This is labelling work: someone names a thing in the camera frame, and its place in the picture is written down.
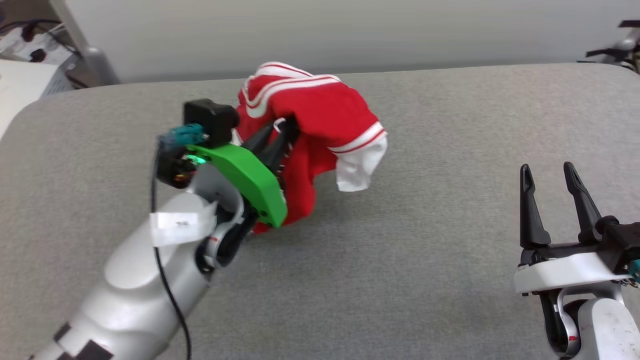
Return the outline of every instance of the teal connector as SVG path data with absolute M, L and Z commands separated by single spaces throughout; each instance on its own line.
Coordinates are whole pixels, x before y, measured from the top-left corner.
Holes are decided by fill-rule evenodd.
M 168 148 L 198 145 L 205 141 L 204 129 L 200 124 L 183 125 L 161 135 L 160 141 Z
M 633 260 L 629 265 L 629 275 L 634 278 L 636 282 L 640 282 L 640 260 Z

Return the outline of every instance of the power strip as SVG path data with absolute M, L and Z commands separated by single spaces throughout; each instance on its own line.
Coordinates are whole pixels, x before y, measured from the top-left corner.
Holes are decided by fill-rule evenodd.
M 13 29 L 0 39 L 0 58 L 33 62 L 32 54 L 42 50 L 45 54 L 44 59 L 35 62 L 57 65 L 63 72 L 73 69 L 78 61 L 78 57 L 69 49 L 60 45 L 48 33 L 37 34 L 32 41 L 26 42 L 22 38 L 22 28 Z

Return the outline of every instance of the red cloth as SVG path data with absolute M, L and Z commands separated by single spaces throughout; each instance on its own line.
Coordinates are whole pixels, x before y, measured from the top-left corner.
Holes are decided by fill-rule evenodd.
M 335 169 L 339 156 L 381 141 L 382 154 L 386 150 L 386 132 L 378 118 L 362 96 L 336 76 L 313 76 L 283 63 L 265 63 L 247 79 L 238 99 L 240 139 L 248 139 L 266 123 L 279 118 L 294 115 L 298 121 L 301 133 L 289 158 L 284 159 L 282 173 L 289 210 L 284 224 L 311 214 L 316 201 L 314 178 Z M 357 191 L 367 185 L 368 179 L 365 185 L 343 183 L 340 189 Z M 255 231 L 266 229 L 259 224 Z

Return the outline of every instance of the white label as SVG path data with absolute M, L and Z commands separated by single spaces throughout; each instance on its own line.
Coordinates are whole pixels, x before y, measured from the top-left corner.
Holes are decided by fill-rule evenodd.
M 201 240 L 197 213 L 154 213 L 150 215 L 154 246 L 161 247 Z

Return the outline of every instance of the cable tag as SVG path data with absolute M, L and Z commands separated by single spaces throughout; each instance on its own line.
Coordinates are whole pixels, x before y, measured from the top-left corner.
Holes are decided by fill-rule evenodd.
M 150 214 L 151 239 L 155 247 L 189 243 L 205 238 L 216 225 L 215 215 L 203 213 Z

